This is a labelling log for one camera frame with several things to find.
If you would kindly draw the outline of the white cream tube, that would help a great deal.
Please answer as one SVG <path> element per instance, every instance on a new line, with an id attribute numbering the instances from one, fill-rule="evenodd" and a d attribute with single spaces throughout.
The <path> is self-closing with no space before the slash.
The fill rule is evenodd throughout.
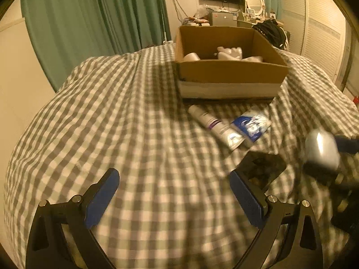
<path id="1" fill-rule="evenodd" d="M 191 105 L 188 113 L 232 151 L 245 141 L 244 136 L 198 105 Z"/>

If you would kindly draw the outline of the grey checkered bed cover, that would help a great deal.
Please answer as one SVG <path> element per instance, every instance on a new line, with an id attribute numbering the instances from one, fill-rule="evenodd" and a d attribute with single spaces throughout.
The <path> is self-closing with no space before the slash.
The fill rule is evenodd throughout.
<path id="1" fill-rule="evenodd" d="M 349 236 L 331 224 L 328 189 L 301 174 L 305 137 L 322 127 L 358 134 L 358 110 L 319 66 L 277 50 L 290 67 L 269 104 L 212 103 L 232 122 L 260 109 L 272 122 L 251 150 L 280 154 L 287 168 L 269 186 L 283 202 L 307 199 L 328 267 Z M 256 228 L 234 197 L 228 174 L 246 154 L 231 152 L 187 113 L 176 85 L 174 45 L 88 58 L 36 114 L 16 144 L 5 180 L 5 227 L 25 268 L 38 202 L 83 194 L 108 168 L 120 187 L 93 230 L 117 268 L 232 268 Z"/>

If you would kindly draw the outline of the large green curtain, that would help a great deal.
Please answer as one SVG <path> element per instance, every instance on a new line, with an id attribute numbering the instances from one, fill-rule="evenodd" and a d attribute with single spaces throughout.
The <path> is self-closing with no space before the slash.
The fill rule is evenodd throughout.
<path id="1" fill-rule="evenodd" d="M 21 0 L 21 11 L 55 91 L 89 57 L 133 53 L 171 38 L 164 0 Z"/>

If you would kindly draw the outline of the blue wet wipes pack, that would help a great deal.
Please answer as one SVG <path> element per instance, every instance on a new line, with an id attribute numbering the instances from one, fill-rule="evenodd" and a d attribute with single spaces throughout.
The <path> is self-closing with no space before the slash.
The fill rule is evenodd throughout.
<path id="1" fill-rule="evenodd" d="M 271 120 L 262 112 L 249 110 L 236 118 L 231 127 L 244 137 L 244 145 L 252 147 L 270 128 Z"/>

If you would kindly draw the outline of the white oval vanity mirror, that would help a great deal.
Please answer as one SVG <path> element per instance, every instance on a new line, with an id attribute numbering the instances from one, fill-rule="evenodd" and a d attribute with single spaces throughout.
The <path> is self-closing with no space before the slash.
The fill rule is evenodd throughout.
<path id="1" fill-rule="evenodd" d="M 252 18 L 264 16 L 265 14 L 264 0 L 246 0 L 246 6 L 247 6 L 247 13 Z"/>

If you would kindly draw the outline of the black hair scrunchie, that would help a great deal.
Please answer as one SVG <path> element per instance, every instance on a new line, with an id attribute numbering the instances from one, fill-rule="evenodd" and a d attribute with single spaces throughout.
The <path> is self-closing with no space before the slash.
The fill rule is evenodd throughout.
<path id="1" fill-rule="evenodd" d="M 250 183 L 266 192 L 269 185 L 284 172 L 287 164 L 279 154 L 248 151 L 236 171 L 241 172 Z"/>

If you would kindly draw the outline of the black clothes pile on chair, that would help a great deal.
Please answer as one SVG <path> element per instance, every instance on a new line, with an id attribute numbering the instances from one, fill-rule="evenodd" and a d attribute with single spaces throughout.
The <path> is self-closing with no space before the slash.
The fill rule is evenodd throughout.
<path id="1" fill-rule="evenodd" d="M 278 25 L 276 20 L 265 20 L 252 26 L 270 44 L 280 50 L 288 49 L 288 37 L 284 29 Z"/>

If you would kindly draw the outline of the white louvered wardrobe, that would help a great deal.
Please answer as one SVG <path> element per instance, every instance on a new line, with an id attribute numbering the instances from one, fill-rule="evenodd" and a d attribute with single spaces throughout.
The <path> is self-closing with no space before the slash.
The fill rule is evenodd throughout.
<path id="1" fill-rule="evenodd" d="M 344 76 L 352 35 L 333 0 L 282 0 L 288 50 L 322 68 L 335 83 Z"/>

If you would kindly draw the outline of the red fire extinguisher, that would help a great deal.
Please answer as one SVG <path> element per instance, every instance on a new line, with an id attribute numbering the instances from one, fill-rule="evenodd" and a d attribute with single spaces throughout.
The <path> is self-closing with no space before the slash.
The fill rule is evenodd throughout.
<path id="1" fill-rule="evenodd" d="M 353 102 L 356 106 L 358 106 L 359 105 L 359 97 L 358 96 L 354 97 Z"/>

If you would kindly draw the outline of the brown cardboard box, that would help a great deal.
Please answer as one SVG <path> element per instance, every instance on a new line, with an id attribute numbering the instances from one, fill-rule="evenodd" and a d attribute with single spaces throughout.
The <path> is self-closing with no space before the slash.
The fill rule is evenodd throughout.
<path id="1" fill-rule="evenodd" d="M 241 47 L 243 57 L 261 56 L 262 63 L 219 60 L 217 47 Z M 200 61 L 183 61 L 196 53 Z M 253 28 L 181 26 L 175 44 L 178 87 L 183 98 L 273 98 L 289 73 L 284 59 Z"/>

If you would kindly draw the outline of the silver grey mouse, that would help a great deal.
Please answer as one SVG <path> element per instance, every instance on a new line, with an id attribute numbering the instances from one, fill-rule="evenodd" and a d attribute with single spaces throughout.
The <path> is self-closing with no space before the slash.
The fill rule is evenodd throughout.
<path id="1" fill-rule="evenodd" d="M 335 137 L 322 129 L 311 130 L 305 139 L 305 161 L 336 170 L 340 163 Z"/>

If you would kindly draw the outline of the white cylindrical bottle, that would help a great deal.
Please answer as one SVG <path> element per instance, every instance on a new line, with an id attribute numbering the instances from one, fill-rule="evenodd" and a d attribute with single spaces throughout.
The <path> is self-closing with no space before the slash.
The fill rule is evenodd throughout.
<path id="1" fill-rule="evenodd" d="M 200 61 L 200 57 L 196 53 L 192 52 L 184 56 L 183 61 L 188 61 L 188 62 Z"/>

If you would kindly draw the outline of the white work gloves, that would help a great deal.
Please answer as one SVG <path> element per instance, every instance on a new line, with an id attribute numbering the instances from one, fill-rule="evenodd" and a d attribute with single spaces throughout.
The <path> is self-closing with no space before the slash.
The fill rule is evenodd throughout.
<path id="1" fill-rule="evenodd" d="M 263 62 L 263 58 L 261 56 L 249 56 L 247 58 L 244 58 L 241 47 L 224 48 L 220 46 L 217 47 L 217 52 L 215 53 L 215 55 L 219 60 L 225 61 L 247 61 L 253 63 Z"/>

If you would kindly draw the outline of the silver mini fridge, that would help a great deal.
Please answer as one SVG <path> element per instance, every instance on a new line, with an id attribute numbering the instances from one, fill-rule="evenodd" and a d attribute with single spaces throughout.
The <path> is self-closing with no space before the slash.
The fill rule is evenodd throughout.
<path id="1" fill-rule="evenodd" d="M 229 12 L 212 12 L 209 21 L 212 26 L 237 26 L 237 16 Z"/>

